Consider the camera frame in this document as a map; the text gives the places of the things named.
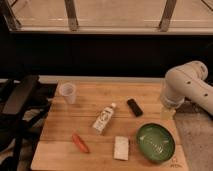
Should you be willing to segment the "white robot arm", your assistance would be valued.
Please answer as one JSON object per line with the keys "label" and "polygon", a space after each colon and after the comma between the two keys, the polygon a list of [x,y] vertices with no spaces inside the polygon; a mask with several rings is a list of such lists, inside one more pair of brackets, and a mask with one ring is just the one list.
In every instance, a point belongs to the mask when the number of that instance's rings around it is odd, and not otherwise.
{"label": "white robot arm", "polygon": [[207,66],[201,61],[169,69],[160,94],[162,105],[166,109],[177,109],[188,98],[213,118],[213,86],[205,82],[207,76]]}

